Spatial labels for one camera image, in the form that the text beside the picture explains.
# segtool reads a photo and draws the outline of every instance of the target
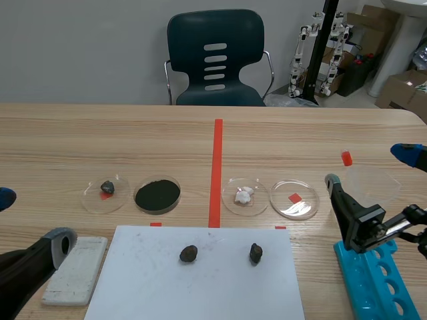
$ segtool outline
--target chair backrest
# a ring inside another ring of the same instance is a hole
[[[245,9],[182,13],[169,21],[167,42],[172,69],[187,73],[190,86],[206,84],[207,75],[225,75],[210,85],[239,81],[240,70],[262,58],[264,24]]]

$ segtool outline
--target gray wall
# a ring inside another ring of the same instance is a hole
[[[0,101],[167,104],[167,22],[208,9],[261,15],[277,89],[289,82],[300,25],[322,7],[323,0],[0,0]],[[357,1],[340,1],[345,12],[357,7]],[[266,59],[240,77],[263,93],[270,78]],[[176,97],[187,76],[171,78]]]

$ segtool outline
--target wooden table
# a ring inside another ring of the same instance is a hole
[[[116,225],[206,227],[214,119],[224,119],[223,184],[230,177],[309,183],[320,196],[318,213],[290,221],[271,207],[240,217],[222,207],[222,227],[287,225],[306,319],[352,319],[352,309],[332,248],[340,240],[324,185],[328,173],[344,176],[340,150],[355,163],[387,170],[402,184],[391,215],[417,203],[427,207],[427,175],[390,154],[395,143],[427,144],[427,127],[407,111],[263,107],[161,107],[137,105],[0,104],[0,185],[17,202],[0,214],[0,253],[26,248],[55,227],[110,241]],[[81,204],[89,181],[120,173],[132,188],[150,175],[181,184],[177,208],[162,216],[141,213],[129,201],[107,215]],[[415,245],[398,240],[395,260],[421,318],[427,319],[427,261]],[[43,288],[18,319],[83,319],[86,307],[46,307]]]

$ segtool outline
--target black pole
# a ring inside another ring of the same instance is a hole
[[[312,58],[310,59],[306,82],[304,83],[304,89],[302,91],[302,97],[304,99],[314,102],[316,104],[317,102],[314,99],[314,89],[316,87],[316,81],[318,78],[325,48],[328,44],[329,34],[331,33],[332,23],[334,22],[338,2],[339,0],[325,0],[325,5],[323,6],[325,18],[323,20],[322,30],[319,31],[319,34],[316,37],[316,41],[314,42]]]

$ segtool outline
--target blue holder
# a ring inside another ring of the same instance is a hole
[[[392,254],[394,240],[367,253],[334,245],[356,320],[421,320]]]

